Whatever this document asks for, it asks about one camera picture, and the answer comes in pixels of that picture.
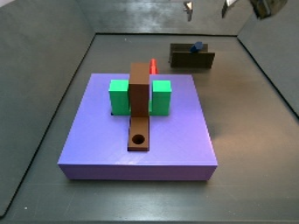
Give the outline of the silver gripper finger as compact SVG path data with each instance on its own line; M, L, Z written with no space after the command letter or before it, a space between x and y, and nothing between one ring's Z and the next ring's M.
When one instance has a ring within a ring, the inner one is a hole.
M224 4L221 7L221 17L224 18L229 9L233 7L235 3L237 2L237 0L224 0Z
M183 2L184 11L187 13L187 21L192 21L192 1L184 1Z

